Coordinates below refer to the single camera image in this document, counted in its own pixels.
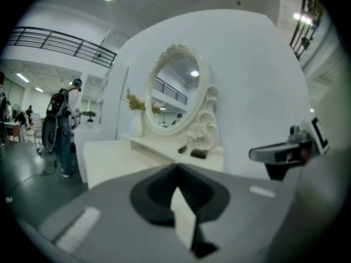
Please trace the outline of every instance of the railing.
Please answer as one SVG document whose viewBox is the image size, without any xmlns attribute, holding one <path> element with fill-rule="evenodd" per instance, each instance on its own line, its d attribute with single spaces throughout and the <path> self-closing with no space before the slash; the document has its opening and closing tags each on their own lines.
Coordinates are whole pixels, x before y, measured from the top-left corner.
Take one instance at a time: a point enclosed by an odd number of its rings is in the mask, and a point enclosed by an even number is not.
<svg viewBox="0 0 351 263">
<path fill-rule="evenodd" d="M 320 25 L 323 12 L 323 7 L 318 0 L 302 0 L 300 19 L 297 22 L 295 32 L 290 42 L 290 47 L 293 49 L 298 60 L 300 60 L 301 55 L 308 49 L 309 45 L 311 44 L 314 33 Z"/>
<path fill-rule="evenodd" d="M 174 89 L 171 85 L 167 84 L 164 80 L 160 78 L 156 78 L 156 81 L 154 83 L 154 89 L 158 90 L 162 94 L 168 95 L 172 99 L 178 100 L 184 105 L 186 105 L 186 103 L 188 102 L 188 98 L 184 94 Z"/>
<path fill-rule="evenodd" d="M 6 45 L 52 50 L 85 59 L 107 68 L 111 67 L 116 57 L 114 52 L 89 41 L 39 27 L 15 27 Z"/>
</svg>

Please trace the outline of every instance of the vanity tabletop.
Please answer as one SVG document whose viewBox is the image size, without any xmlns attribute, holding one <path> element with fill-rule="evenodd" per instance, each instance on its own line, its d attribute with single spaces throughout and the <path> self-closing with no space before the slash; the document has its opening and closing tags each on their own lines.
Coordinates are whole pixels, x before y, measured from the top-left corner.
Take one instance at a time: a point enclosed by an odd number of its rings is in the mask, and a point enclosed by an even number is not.
<svg viewBox="0 0 351 263">
<path fill-rule="evenodd" d="M 132 138 L 127 134 L 123 134 L 123 136 L 127 140 L 145 146 L 154 153 L 171 159 L 174 163 L 192 164 L 200 168 L 214 171 L 223 171 L 224 158 L 221 153 L 214 154 L 212 152 L 209 152 L 206 159 L 199 159 L 190 155 L 192 150 L 190 146 L 188 146 L 184 153 L 178 153 L 178 149 L 183 146 L 183 143 L 181 141 L 157 138 Z"/>
<path fill-rule="evenodd" d="M 130 141 L 86 141 L 83 148 L 88 187 L 138 171 L 168 165 L 169 159 L 131 149 Z"/>
</svg>

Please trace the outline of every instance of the cable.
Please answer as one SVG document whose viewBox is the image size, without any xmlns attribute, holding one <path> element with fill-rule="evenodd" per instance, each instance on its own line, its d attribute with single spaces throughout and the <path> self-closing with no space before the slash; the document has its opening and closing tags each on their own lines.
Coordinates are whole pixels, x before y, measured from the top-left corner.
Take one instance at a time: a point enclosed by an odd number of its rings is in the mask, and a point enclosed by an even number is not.
<svg viewBox="0 0 351 263">
<path fill-rule="evenodd" d="M 25 180 L 17 182 L 6 196 L 10 197 L 11 194 L 13 193 L 13 191 L 15 191 L 15 189 L 17 188 L 17 186 L 22 185 L 24 182 L 26 182 L 27 180 L 29 180 L 31 178 L 34 178 L 36 176 L 53 175 L 55 173 L 56 173 L 56 168 L 54 169 L 54 171 L 52 173 L 48 173 L 46 170 L 44 170 L 41 174 L 33 174 L 33 175 L 29 176 L 28 178 L 26 178 Z"/>
</svg>

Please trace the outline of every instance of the oval mirror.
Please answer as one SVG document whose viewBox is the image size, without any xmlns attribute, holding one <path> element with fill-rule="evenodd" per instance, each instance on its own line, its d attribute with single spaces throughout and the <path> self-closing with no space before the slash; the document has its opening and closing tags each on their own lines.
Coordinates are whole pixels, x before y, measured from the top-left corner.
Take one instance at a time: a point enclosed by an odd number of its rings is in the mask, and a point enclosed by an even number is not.
<svg viewBox="0 0 351 263">
<path fill-rule="evenodd" d="M 175 126 L 192 109 L 200 77 L 196 59 L 181 53 L 159 70 L 152 84 L 151 101 L 154 121 L 160 127 Z"/>
</svg>

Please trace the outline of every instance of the concrete floor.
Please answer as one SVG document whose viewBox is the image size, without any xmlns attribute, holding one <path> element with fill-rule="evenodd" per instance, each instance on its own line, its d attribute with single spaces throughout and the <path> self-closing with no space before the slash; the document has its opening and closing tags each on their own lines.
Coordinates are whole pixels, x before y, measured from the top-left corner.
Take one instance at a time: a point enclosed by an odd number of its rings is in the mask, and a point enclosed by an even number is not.
<svg viewBox="0 0 351 263">
<path fill-rule="evenodd" d="M 13 186 L 33 174 L 54 172 L 54 156 L 44 151 L 40 157 L 34 144 L 12 142 L 7 148 L 0 146 L 1 183 L 7 195 Z M 77 165 L 72 154 L 73 164 Z M 28 179 L 13 191 L 13 203 L 10 205 L 16 218 L 28 222 L 37 228 L 51 213 L 67 204 L 83 192 L 88 186 L 82 183 L 78 167 L 73 176 L 63 178 L 60 164 L 53 175 L 35 176 Z"/>
</svg>

